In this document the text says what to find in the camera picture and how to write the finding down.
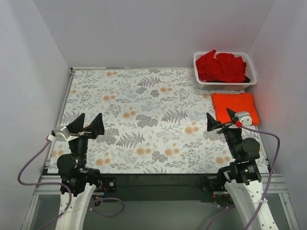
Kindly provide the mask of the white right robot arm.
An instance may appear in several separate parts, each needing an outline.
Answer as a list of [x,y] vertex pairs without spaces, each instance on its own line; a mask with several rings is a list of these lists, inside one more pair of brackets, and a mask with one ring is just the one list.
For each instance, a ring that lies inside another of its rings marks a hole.
[[207,114],[207,131],[222,134],[234,159],[218,170],[213,178],[206,178],[201,188],[205,191],[225,191],[242,219],[246,230],[276,230],[276,222],[266,199],[267,187],[256,160],[260,158],[260,143],[254,138],[243,138],[242,130],[252,125],[248,112],[227,108],[230,122],[222,123]]

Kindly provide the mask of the red t shirt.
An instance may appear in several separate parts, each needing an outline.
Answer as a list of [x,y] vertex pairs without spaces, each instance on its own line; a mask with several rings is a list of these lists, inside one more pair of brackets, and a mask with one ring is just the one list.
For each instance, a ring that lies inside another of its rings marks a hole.
[[212,50],[196,61],[199,79],[202,82],[214,80],[226,83],[240,83],[245,79],[247,64],[242,57],[235,57],[231,53],[216,53]]

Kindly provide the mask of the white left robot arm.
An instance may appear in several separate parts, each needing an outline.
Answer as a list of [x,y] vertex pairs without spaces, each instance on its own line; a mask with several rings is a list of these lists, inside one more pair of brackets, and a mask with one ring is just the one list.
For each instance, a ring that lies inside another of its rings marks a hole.
[[99,113],[88,126],[84,126],[85,114],[80,114],[66,126],[58,126],[52,134],[56,141],[68,142],[70,153],[57,160],[61,177],[60,208],[57,230],[81,230],[93,192],[102,186],[100,171],[88,168],[88,141],[104,135],[102,114]]

